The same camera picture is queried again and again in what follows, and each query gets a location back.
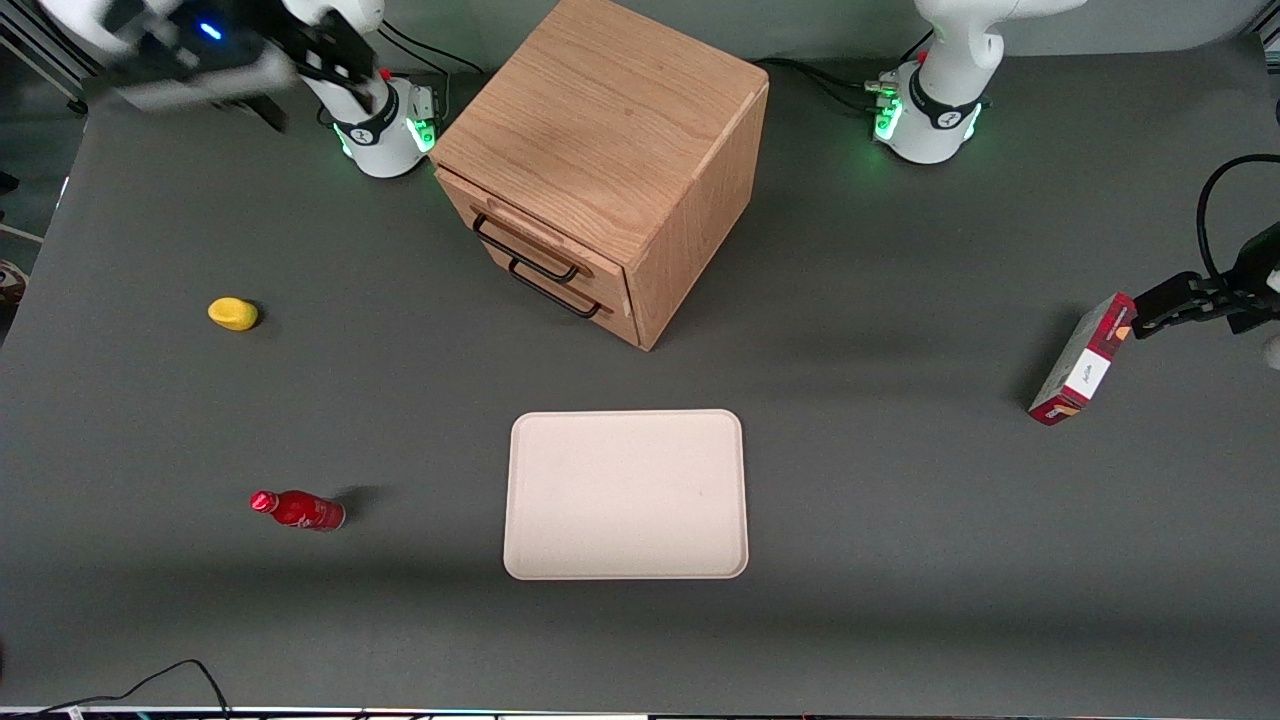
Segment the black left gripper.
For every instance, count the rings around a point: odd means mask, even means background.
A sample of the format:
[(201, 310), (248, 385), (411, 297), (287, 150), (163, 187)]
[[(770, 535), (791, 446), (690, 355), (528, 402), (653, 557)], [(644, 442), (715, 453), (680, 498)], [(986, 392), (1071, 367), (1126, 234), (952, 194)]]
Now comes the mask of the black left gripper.
[(1220, 283), (1181, 272), (1134, 299), (1137, 340), (1169, 327), (1228, 316), (1233, 334), (1244, 334), (1279, 319), (1279, 223), (1247, 241), (1228, 272), (1228, 296)]

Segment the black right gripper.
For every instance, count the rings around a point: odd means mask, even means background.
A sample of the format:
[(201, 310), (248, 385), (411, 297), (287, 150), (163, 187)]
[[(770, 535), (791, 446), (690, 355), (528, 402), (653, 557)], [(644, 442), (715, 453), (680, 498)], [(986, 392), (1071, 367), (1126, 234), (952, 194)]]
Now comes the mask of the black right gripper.
[[(374, 50), (347, 22), (321, 22), (330, 1), (223, 1), (230, 24), (279, 47), (305, 79), (346, 90), (365, 113), (375, 109), (369, 83), (378, 68)], [(288, 128), (287, 113), (269, 96), (243, 99), (243, 106), (278, 133)]]

